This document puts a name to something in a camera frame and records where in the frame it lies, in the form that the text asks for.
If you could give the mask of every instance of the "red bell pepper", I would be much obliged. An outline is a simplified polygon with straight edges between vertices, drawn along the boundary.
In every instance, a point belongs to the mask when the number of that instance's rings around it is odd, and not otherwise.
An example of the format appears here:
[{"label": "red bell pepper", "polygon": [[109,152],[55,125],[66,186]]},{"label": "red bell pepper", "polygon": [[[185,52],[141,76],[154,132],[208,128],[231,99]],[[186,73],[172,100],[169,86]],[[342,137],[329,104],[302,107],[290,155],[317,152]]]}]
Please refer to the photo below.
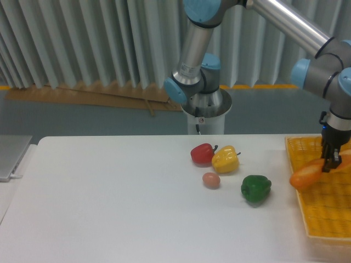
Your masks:
[{"label": "red bell pepper", "polygon": [[212,157],[214,156],[215,150],[218,148],[217,145],[212,149],[211,144],[201,144],[191,150],[191,159],[194,163],[211,163]]}]

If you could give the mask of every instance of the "laptop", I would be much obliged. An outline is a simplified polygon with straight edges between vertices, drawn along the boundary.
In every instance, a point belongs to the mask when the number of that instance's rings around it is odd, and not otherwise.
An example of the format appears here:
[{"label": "laptop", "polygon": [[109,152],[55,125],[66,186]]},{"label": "laptop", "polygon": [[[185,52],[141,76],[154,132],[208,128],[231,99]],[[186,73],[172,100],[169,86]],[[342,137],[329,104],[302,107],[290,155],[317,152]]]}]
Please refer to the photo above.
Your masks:
[{"label": "laptop", "polygon": [[0,135],[0,182],[8,182],[26,153],[32,136]]}]

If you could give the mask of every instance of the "yellow bell pepper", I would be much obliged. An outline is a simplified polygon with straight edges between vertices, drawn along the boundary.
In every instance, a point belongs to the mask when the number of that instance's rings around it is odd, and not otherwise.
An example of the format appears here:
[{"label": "yellow bell pepper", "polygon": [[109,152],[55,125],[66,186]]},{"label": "yellow bell pepper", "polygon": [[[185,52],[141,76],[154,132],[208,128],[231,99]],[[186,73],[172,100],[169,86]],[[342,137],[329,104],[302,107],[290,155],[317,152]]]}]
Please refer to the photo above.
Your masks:
[{"label": "yellow bell pepper", "polygon": [[234,147],[228,145],[212,157],[212,166],[218,173],[229,173],[239,167],[239,159]]}]

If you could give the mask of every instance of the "egg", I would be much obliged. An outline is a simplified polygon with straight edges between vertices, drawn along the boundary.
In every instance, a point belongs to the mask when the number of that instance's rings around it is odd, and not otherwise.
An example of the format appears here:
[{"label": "egg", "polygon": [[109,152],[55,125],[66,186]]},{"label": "egg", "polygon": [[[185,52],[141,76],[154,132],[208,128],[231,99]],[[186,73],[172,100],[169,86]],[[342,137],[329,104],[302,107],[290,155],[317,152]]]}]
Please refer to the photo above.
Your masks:
[{"label": "egg", "polygon": [[220,178],[215,173],[204,174],[202,177],[202,181],[208,188],[212,188],[212,189],[217,189],[220,184]]}]

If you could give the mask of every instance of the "yellow plastic basket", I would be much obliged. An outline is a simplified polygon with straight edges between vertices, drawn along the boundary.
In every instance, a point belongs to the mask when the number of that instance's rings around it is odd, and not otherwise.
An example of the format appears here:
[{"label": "yellow plastic basket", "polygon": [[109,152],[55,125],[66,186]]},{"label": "yellow plastic basket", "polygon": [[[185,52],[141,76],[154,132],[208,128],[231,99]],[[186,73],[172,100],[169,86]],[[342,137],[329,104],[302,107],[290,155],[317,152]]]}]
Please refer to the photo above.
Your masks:
[{"label": "yellow plastic basket", "polygon": [[[321,155],[320,136],[289,137],[285,145],[292,172]],[[351,142],[341,150],[350,148]],[[296,193],[309,237],[351,244],[351,168],[323,173],[317,183]]]}]

